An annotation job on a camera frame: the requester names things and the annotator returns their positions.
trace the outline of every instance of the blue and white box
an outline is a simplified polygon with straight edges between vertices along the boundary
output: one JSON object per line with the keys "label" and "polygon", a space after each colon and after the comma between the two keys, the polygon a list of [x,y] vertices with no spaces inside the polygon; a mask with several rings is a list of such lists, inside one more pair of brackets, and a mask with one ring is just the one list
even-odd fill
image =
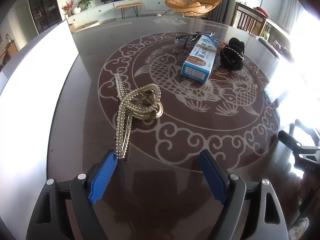
{"label": "blue and white box", "polygon": [[218,44],[214,38],[202,35],[183,63],[181,75],[205,84],[211,74]]}

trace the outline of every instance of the silver screw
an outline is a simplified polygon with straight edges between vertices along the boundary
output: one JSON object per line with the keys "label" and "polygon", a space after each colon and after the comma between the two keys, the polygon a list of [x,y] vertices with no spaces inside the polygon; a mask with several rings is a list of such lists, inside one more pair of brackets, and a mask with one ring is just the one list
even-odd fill
{"label": "silver screw", "polygon": [[239,176],[237,174],[230,174],[230,178],[233,179],[233,180],[238,180],[239,179]]}
{"label": "silver screw", "polygon": [[53,180],[53,179],[48,179],[48,180],[47,180],[47,184],[48,184],[48,185],[51,185],[51,184],[53,184],[53,183],[54,183],[54,180]]}
{"label": "silver screw", "polygon": [[80,174],[78,175],[78,179],[85,179],[86,176],[87,176],[86,174],[80,173]]}
{"label": "silver screw", "polygon": [[262,180],[262,184],[263,184],[263,185],[269,185],[269,184],[270,184],[270,181],[267,180],[267,179],[263,179],[263,180]]}

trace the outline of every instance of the dark display cabinet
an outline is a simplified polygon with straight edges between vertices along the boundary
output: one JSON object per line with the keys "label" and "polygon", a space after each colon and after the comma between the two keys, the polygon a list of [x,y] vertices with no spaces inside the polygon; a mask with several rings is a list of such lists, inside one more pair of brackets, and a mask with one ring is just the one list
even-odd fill
{"label": "dark display cabinet", "polygon": [[57,0],[29,0],[29,5],[39,33],[62,21]]}

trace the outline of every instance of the orange armchair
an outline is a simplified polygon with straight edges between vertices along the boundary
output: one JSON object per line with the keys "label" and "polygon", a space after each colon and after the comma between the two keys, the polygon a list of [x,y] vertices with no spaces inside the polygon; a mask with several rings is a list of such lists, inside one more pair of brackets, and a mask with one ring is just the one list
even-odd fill
{"label": "orange armchair", "polygon": [[165,0],[165,4],[173,11],[184,16],[201,16],[216,8],[222,0]]}

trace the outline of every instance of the black scrunchie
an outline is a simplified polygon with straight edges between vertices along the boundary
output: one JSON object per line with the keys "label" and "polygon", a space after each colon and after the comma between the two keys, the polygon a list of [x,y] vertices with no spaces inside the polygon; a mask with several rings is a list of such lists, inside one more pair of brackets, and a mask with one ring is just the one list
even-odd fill
{"label": "black scrunchie", "polygon": [[228,70],[243,68],[244,43],[237,38],[231,38],[229,44],[220,51],[221,65]]}

